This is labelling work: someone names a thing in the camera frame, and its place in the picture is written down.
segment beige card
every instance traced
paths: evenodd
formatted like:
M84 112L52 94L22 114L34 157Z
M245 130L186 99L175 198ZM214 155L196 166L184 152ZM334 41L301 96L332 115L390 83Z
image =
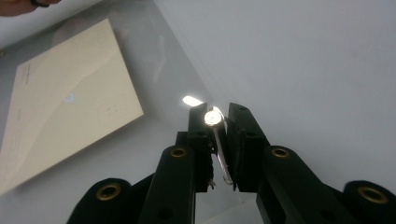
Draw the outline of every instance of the beige card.
M0 194L143 115L108 20L18 66Z

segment human hand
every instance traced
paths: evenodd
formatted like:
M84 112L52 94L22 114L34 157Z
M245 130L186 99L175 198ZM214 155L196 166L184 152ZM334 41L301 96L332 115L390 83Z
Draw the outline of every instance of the human hand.
M18 16L32 12L38 7L57 4L61 0L0 0L0 16Z

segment transparent plastic sheet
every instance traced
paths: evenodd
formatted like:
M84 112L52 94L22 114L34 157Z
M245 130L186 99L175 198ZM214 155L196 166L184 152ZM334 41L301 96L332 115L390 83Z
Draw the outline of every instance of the transparent plastic sheet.
M187 130L189 107L182 102L184 96L212 104L212 96L152 1L105 1L6 49L0 58L0 136L17 66L105 18L145 115L0 196L1 223L65 223L97 181L119 177L134 183L155 171L162 150L174 144L178 131ZM217 188L197 196L197 223L222 223L224 218L260 222L254 197L223 185L219 169L215 176Z

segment black wristband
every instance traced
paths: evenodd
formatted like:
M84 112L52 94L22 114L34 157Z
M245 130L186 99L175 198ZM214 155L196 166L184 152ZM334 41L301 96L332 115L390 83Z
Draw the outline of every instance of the black wristband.
M39 3L39 2L37 2L37 0L30 0L30 2L35 7L49 7L50 6L50 5L47 5L47 4Z

